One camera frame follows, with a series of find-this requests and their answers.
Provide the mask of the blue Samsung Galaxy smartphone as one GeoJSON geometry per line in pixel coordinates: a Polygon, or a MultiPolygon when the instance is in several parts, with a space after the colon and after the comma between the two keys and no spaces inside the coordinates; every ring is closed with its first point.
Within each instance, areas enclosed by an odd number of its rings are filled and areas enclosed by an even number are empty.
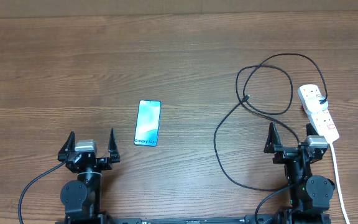
{"type": "Polygon", "coordinates": [[[139,101],[134,135],[134,144],[136,146],[157,146],[161,107],[162,103],[160,101],[139,101]]]}

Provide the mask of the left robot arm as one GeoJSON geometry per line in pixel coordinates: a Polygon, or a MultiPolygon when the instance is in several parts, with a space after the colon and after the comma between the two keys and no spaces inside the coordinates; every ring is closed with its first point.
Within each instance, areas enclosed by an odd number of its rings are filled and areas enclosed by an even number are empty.
{"type": "Polygon", "coordinates": [[[120,161],[114,130],[110,131],[108,157],[97,156],[94,140],[75,141],[71,132],[58,152],[57,159],[76,179],[67,182],[60,193],[65,207],[65,223],[113,223],[110,215],[101,211],[102,172],[111,170],[120,161]]]}

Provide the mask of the white charger adapter plug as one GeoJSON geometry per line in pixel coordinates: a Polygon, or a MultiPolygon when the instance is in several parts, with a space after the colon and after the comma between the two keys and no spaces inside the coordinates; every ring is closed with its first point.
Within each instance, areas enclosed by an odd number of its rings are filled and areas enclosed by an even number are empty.
{"type": "Polygon", "coordinates": [[[328,108],[328,101],[319,95],[305,100],[306,112],[308,114],[320,113],[328,108]]]}

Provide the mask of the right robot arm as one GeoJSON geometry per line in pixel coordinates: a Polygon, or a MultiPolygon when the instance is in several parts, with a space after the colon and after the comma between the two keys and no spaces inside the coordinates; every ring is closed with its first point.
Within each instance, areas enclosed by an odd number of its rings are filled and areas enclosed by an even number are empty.
{"type": "Polygon", "coordinates": [[[312,125],[306,125],[307,137],[297,147],[284,147],[277,129],[269,125],[264,153],[274,155],[274,164],[283,164],[288,185],[267,197],[270,199],[284,191],[290,193],[290,206],[281,208],[265,223],[330,223],[330,200],[336,188],[335,183],[321,175],[313,175],[311,165],[320,161],[328,150],[328,142],[317,135],[312,125]]]}

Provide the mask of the white power strip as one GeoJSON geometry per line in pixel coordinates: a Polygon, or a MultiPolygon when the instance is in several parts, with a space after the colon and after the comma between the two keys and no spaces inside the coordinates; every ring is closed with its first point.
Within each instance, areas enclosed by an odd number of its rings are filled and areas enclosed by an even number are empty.
{"type": "Polygon", "coordinates": [[[332,144],[334,141],[338,140],[339,133],[329,113],[328,108],[320,113],[315,113],[315,114],[308,114],[306,112],[305,100],[307,98],[311,98],[319,95],[323,96],[318,86],[314,84],[302,85],[297,90],[297,93],[310,123],[313,125],[313,127],[318,132],[318,134],[320,136],[324,136],[329,144],[332,144]]]}

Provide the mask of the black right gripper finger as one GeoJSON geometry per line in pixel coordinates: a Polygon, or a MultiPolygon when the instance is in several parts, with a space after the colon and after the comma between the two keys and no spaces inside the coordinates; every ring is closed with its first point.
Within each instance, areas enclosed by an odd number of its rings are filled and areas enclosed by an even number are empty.
{"type": "Polygon", "coordinates": [[[319,136],[318,132],[315,130],[311,123],[306,125],[306,135],[307,136],[319,136]]]}
{"type": "Polygon", "coordinates": [[[276,153],[282,148],[280,136],[277,132],[275,124],[271,122],[269,124],[267,141],[264,147],[264,153],[276,153]]]}

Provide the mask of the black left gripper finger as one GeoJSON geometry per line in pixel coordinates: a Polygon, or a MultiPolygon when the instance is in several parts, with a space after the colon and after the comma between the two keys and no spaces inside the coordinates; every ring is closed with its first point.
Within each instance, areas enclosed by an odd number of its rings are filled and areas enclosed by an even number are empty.
{"type": "Polygon", "coordinates": [[[108,144],[108,152],[109,152],[109,162],[110,163],[118,163],[121,160],[119,155],[119,151],[117,149],[116,139],[114,135],[114,129],[112,128],[109,135],[109,144],[108,144]]]}
{"type": "Polygon", "coordinates": [[[65,144],[62,146],[62,148],[59,150],[57,159],[58,161],[66,161],[71,154],[75,150],[75,133],[72,131],[65,142],[65,144]]]}

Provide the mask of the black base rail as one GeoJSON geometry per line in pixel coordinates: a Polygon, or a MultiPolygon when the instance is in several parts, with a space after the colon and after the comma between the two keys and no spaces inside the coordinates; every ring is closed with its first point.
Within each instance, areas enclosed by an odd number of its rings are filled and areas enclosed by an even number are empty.
{"type": "MultiPolygon", "coordinates": [[[[258,223],[261,224],[277,224],[277,223],[295,223],[295,224],[329,224],[331,219],[329,215],[323,215],[320,217],[304,217],[301,218],[300,214],[293,214],[292,220],[280,219],[278,215],[263,214],[257,215],[258,223]]],[[[246,215],[244,217],[236,218],[167,218],[167,219],[140,219],[140,218],[109,218],[106,221],[95,220],[95,221],[79,221],[74,222],[70,219],[56,222],[56,224],[64,223],[113,223],[113,224],[256,224],[254,215],[246,215]]]]}

